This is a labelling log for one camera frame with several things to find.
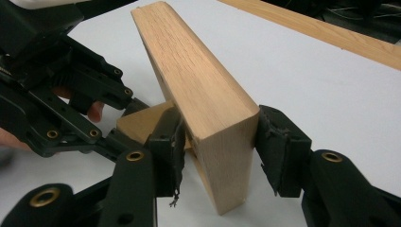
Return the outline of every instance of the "human hand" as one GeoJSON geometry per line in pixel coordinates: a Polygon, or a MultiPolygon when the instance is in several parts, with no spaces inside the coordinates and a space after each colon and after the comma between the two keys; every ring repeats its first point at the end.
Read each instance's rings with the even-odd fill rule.
{"type": "MultiPolygon", "coordinates": [[[[57,96],[70,98],[72,95],[71,90],[68,90],[63,87],[58,87],[53,89],[53,93],[57,96]]],[[[102,117],[104,104],[102,102],[96,101],[88,110],[88,118],[92,122],[99,122],[102,117]]],[[[30,150],[29,146],[21,141],[19,141],[13,134],[9,133],[0,128],[0,146],[7,146],[10,148],[18,148],[24,150],[30,150]]]]}

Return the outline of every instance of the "wooden block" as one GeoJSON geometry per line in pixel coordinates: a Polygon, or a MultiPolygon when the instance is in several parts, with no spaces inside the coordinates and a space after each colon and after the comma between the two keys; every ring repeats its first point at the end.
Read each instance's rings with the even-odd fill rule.
{"type": "Polygon", "coordinates": [[[123,116],[117,120],[117,129],[141,144],[145,144],[154,131],[163,112],[174,104],[168,101],[143,111],[123,116]]]}
{"type": "Polygon", "coordinates": [[[167,3],[132,11],[166,99],[186,123],[219,214],[247,197],[259,108],[167,3]]]}

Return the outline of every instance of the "clamp jaw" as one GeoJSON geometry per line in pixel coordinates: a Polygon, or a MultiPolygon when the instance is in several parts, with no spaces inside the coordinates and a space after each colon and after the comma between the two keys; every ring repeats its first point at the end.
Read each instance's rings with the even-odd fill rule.
{"type": "Polygon", "coordinates": [[[299,198],[308,226],[401,226],[401,199],[373,187],[346,156],[310,149],[282,112],[260,106],[256,150],[277,195],[299,198]]]}

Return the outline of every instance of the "white surface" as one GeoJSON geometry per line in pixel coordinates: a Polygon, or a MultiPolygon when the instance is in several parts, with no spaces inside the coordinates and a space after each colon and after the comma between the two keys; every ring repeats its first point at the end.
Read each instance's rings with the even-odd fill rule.
{"type": "MultiPolygon", "coordinates": [[[[155,105],[162,92],[130,10],[139,1],[81,23],[71,36],[121,68],[134,96],[155,105]]],[[[335,46],[278,26],[214,0],[167,1],[258,104],[283,111],[312,140],[348,156],[375,186],[401,196],[401,73],[335,46]]],[[[105,110],[103,129],[119,112],[105,110]]],[[[306,226],[300,200],[275,198],[254,155],[247,202],[216,215],[187,157],[182,194],[158,202],[159,226],[306,226]]],[[[0,217],[29,190],[69,183],[76,191],[113,172],[96,154],[60,154],[42,159],[18,153],[0,170],[0,217]]]]}

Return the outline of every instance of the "light wood piece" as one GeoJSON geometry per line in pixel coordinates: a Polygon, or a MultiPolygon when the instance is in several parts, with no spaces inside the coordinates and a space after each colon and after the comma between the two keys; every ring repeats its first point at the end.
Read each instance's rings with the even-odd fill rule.
{"type": "Polygon", "coordinates": [[[117,129],[128,135],[130,139],[140,144],[145,144],[149,135],[156,128],[163,112],[173,106],[173,102],[168,101],[140,112],[123,116],[117,120],[117,129]]]}
{"type": "Polygon", "coordinates": [[[401,46],[333,26],[259,0],[219,0],[253,15],[401,70],[401,46]]]}
{"type": "Polygon", "coordinates": [[[247,197],[259,108],[167,3],[132,11],[167,99],[183,115],[219,214],[247,197]]]}

